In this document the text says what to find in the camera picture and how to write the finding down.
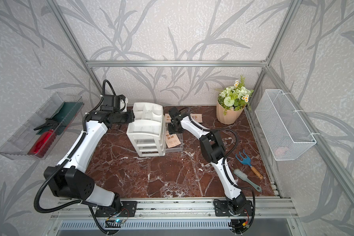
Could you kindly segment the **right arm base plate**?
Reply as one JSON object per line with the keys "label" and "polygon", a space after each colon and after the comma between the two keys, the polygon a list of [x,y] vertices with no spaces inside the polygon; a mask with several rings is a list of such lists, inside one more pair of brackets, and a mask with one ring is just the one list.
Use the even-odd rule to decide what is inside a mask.
{"label": "right arm base plate", "polygon": [[250,200],[219,200],[213,201],[215,216],[252,216],[253,203]]}

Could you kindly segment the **white plastic drawer organizer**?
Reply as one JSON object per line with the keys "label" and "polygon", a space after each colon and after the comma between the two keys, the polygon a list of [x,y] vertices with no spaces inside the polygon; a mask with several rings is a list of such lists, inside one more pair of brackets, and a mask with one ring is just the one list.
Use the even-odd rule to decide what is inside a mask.
{"label": "white plastic drawer organizer", "polygon": [[164,156],[166,123],[163,106],[136,102],[132,109],[135,120],[127,128],[127,136],[140,157]]}

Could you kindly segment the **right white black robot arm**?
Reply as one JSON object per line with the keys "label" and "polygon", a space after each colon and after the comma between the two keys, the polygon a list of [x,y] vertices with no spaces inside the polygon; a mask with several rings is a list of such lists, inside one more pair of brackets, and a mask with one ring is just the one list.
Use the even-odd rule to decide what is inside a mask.
{"label": "right white black robot arm", "polygon": [[[199,140],[203,158],[214,167],[221,181],[230,214],[237,216],[247,211],[249,215],[254,215],[255,201],[247,200],[242,188],[235,184],[227,162],[228,155],[235,150],[239,142],[236,133],[227,128],[206,128],[196,122],[189,111],[183,112],[177,107],[172,107],[168,114],[171,118],[171,123],[167,125],[170,134],[188,131]],[[226,151],[220,131],[233,133],[235,144],[230,151]]]}

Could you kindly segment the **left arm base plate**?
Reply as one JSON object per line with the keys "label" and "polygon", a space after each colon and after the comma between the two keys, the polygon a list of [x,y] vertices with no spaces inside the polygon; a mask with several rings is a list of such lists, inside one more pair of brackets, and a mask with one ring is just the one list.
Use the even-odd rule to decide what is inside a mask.
{"label": "left arm base plate", "polygon": [[96,217],[135,217],[137,201],[121,201],[115,209],[99,206],[95,212]]}

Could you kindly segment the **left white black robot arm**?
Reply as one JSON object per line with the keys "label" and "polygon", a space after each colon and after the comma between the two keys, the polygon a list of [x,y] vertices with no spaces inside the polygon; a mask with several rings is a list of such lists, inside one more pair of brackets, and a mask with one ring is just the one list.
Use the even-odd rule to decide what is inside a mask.
{"label": "left white black robot arm", "polygon": [[[115,124],[130,124],[135,121],[133,111],[127,109],[127,99],[114,91],[106,93],[106,87],[113,90],[108,80],[102,84],[101,99],[82,119],[83,129],[68,153],[54,167],[44,172],[45,182],[34,199],[34,209],[39,213],[51,213],[74,204],[84,204],[89,208],[100,207],[110,213],[123,209],[120,196],[95,184],[86,174],[93,153],[107,131]],[[43,208],[40,198],[49,187],[56,197],[70,198],[71,201],[53,208]]]}

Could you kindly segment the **pink postcard red characters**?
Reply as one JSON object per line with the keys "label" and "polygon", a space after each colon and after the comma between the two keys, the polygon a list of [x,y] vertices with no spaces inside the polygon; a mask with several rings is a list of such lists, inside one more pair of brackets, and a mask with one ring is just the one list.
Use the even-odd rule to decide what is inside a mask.
{"label": "pink postcard red characters", "polygon": [[168,124],[168,123],[171,123],[171,117],[170,117],[169,114],[165,114],[164,117],[165,117],[165,122],[166,122],[167,124]]}

